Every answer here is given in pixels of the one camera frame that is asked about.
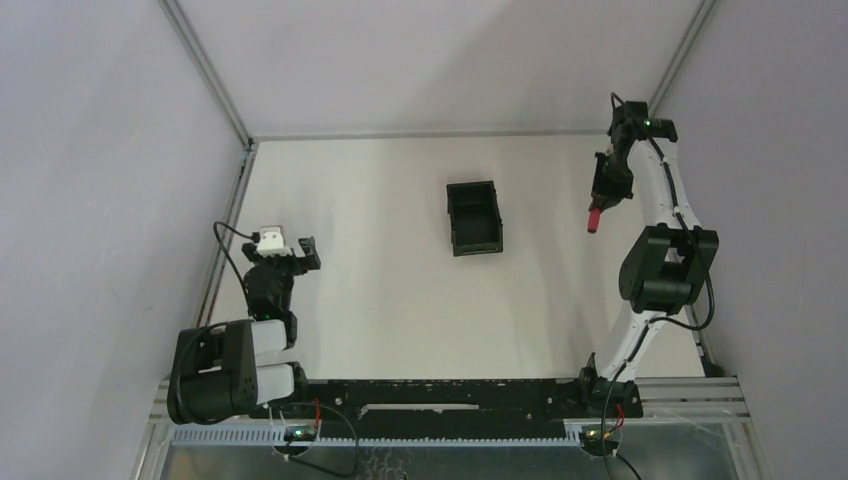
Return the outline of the red handled screwdriver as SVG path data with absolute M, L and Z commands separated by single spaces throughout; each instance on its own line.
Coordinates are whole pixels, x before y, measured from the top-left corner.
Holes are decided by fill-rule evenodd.
M 599 207 L 592 207 L 589 209 L 587 231 L 590 234 L 595 234 L 597 232 L 600 225 L 601 215 L 602 210 Z

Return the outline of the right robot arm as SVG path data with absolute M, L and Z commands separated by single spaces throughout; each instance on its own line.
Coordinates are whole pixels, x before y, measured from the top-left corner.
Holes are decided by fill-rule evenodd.
M 705 234 L 674 208 L 673 138 L 333 139 L 298 146 L 323 266 L 303 281 L 309 372 L 326 380 L 598 377 L 592 416 L 681 320 Z

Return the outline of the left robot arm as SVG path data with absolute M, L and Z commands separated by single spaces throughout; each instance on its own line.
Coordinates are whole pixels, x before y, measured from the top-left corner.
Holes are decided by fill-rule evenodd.
M 166 397 L 174 423 L 214 425 L 264 405 L 290 417 L 310 409 L 313 392 L 299 362 L 258 364 L 260 356 L 295 345 L 294 279 L 321 268 L 315 239 L 298 243 L 301 256 L 264 255 L 257 245 L 245 243 L 242 251 L 253 263 L 243 276 L 249 317 L 179 333 Z

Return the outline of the black plastic bin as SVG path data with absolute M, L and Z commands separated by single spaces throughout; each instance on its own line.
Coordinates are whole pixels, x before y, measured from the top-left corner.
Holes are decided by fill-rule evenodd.
M 454 257 L 503 252 L 503 221 L 494 182 L 446 186 L 450 241 Z

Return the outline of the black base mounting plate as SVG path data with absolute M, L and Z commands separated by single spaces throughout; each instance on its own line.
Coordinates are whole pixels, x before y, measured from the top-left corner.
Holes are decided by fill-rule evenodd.
M 607 387 L 571 379 L 314 380 L 305 401 L 271 406 L 277 418 L 320 421 L 360 438 L 552 437 L 563 425 L 615 425 L 644 414 L 633 382 Z

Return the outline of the aluminium frame rail back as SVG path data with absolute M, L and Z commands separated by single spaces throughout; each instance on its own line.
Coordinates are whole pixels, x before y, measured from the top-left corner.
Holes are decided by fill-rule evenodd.
M 372 139 L 417 139 L 417 138 L 490 138 L 522 136 L 588 136 L 607 135 L 606 129 L 527 129 L 527 130 L 468 130 L 468 131 L 416 131 L 416 132 L 377 132 L 377 133 L 335 133 L 335 134 L 290 134 L 290 135 L 254 135 L 252 140 L 258 144 L 270 141 L 330 141 L 330 140 L 372 140 Z

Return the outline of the aluminium frame rail right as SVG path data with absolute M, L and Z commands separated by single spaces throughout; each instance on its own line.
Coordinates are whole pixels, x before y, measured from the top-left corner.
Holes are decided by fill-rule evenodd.
M 651 115 L 656 115 L 660 111 L 718 4 L 718 0 L 700 0 L 697 3 L 694 13 L 675 45 L 670 60 L 662 70 L 656 88 L 647 101 L 648 112 Z

